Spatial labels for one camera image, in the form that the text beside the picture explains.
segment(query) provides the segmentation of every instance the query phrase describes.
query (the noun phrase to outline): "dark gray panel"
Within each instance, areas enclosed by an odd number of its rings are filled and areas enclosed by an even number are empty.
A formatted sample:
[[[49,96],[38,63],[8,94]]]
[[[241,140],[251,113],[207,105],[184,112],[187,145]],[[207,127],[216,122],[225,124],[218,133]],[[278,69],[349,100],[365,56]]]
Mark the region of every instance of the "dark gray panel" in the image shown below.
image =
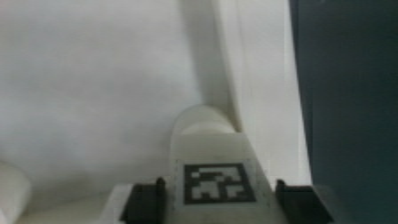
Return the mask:
[[[358,223],[398,223],[398,1],[292,1],[310,169]]]

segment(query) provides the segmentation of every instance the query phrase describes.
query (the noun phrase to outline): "white wall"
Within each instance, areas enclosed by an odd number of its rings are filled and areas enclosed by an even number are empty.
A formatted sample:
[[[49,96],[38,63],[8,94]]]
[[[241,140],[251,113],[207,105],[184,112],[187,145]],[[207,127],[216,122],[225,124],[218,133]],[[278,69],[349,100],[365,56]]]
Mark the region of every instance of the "white wall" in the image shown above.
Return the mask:
[[[209,1],[1,1],[0,160],[31,209],[164,174],[179,112],[228,107],[216,41]]]
[[[310,184],[287,0],[214,0],[241,129],[271,185]]]

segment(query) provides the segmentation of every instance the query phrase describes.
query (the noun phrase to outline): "white object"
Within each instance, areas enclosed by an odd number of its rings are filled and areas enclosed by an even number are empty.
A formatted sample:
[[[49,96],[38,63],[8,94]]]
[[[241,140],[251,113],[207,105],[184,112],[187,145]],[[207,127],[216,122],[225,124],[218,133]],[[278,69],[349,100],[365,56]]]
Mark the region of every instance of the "white object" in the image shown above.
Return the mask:
[[[29,199],[29,182],[20,171],[0,163],[0,217],[6,224],[15,222]]]
[[[45,211],[22,214],[29,199],[29,181],[20,171],[0,163],[0,224],[93,224],[106,195],[77,200]]]
[[[189,108],[175,121],[171,145],[170,145],[170,202],[166,211],[168,224],[283,224],[285,219],[275,202],[275,197],[257,164],[255,155],[250,144],[241,133],[234,132],[234,128],[225,115],[209,106]],[[246,183],[253,192],[253,200],[221,202],[221,203],[191,203],[186,202],[186,167],[212,166],[212,168],[196,168],[191,172],[193,177],[200,174],[218,173],[221,177],[230,178],[228,181],[239,181],[232,167],[243,167],[246,174]],[[211,200],[218,200],[219,194],[214,178],[209,181],[198,181],[198,185],[191,187],[193,201],[202,200],[202,193],[209,195]],[[225,185],[227,197],[230,200],[237,192],[243,191],[246,184]]]
[[[132,189],[132,184],[115,185],[100,212],[97,224],[118,224],[120,213],[127,202],[127,197]]]

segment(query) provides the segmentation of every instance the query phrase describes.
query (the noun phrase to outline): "gray surface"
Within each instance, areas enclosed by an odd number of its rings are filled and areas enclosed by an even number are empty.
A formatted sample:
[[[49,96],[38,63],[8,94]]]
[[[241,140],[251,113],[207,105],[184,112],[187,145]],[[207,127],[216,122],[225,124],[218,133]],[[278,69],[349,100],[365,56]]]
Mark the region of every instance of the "gray surface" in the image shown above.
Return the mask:
[[[166,173],[175,117],[227,105],[205,27],[193,1],[1,1],[0,160],[28,174],[35,209]]]
[[[398,2],[298,1],[296,9],[314,183],[335,190],[360,224],[394,224]]]

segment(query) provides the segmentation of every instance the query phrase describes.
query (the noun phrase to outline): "white panel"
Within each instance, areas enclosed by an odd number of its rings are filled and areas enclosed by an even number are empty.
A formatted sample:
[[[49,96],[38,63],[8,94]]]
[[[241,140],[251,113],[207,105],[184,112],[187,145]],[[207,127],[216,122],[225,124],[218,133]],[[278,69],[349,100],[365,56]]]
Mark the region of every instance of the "white panel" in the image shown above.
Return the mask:
[[[287,1],[214,0],[234,104],[275,184],[310,183]]]

